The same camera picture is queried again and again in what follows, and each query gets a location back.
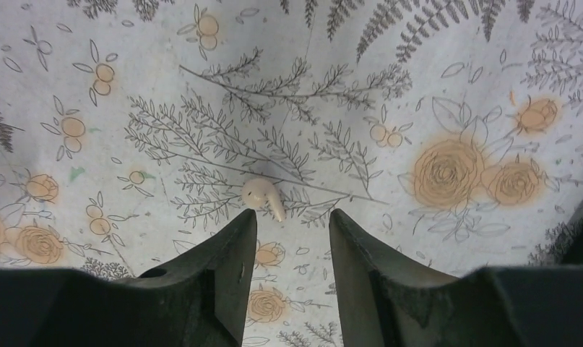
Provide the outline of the floral patterned table mat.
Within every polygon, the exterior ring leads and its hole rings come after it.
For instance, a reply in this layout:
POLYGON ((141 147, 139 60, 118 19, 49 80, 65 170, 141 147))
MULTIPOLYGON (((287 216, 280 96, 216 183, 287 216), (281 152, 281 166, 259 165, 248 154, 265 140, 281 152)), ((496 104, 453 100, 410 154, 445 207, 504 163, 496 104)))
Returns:
POLYGON ((136 277, 262 177, 245 346, 341 346, 329 215, 459 277, 583 220, 583 1, 0 1, 0 268, 136 277))

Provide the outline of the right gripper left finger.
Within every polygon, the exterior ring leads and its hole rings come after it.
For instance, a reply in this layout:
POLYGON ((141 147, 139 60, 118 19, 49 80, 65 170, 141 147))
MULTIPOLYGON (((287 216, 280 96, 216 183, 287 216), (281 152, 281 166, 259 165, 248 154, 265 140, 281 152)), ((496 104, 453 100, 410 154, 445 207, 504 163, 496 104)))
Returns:
POLYGON ((0 270, 0 346, 240 346, 256 235, 247 209, 136 278, 0 270))

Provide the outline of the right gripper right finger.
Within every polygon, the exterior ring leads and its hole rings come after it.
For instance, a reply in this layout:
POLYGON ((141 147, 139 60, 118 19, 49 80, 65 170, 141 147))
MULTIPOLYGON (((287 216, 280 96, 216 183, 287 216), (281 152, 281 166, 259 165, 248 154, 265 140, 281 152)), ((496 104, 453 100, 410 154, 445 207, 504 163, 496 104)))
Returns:
POLYGON ((340 209, 329 238, 346 346, 583 346, 583 265, 482 267, 456 278, 340 209))

